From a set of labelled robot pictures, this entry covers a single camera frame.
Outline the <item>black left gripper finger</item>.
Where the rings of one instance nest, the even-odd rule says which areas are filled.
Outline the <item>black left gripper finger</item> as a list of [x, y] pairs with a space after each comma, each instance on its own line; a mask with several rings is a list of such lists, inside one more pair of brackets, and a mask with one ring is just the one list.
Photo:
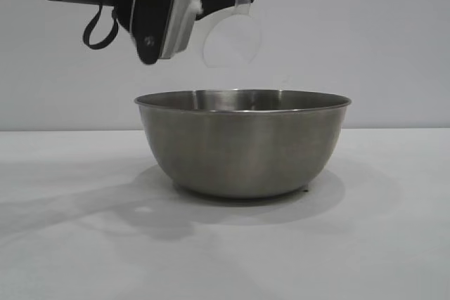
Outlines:
[[234, 7], [236, 2], [237, 0], [201, 0], [202, 12], [196, 15], [195, 20], [199, 21], [217, 11]]

